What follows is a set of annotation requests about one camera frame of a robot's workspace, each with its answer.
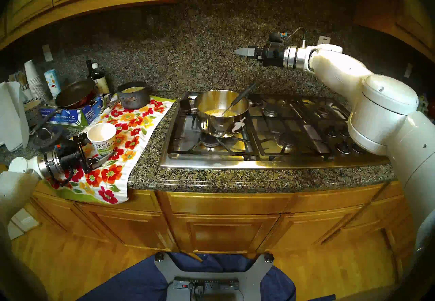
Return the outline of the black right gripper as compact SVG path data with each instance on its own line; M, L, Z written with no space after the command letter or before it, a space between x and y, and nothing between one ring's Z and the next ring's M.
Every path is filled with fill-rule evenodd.
M263 66L284 66L286 46L280 42L268 41L263 47L240 47L234 51L240 56L256 56Z

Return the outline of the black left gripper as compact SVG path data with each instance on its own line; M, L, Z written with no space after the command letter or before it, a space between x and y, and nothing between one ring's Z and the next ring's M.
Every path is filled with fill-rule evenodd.
M112 151L109 154L87 158L83 150L86 144L90 144L87 134L79 134L73 136L72 140L64 140L55 145L51 151L51 174L62 174L79 166L84 173L89 173L102 167L114 154Z

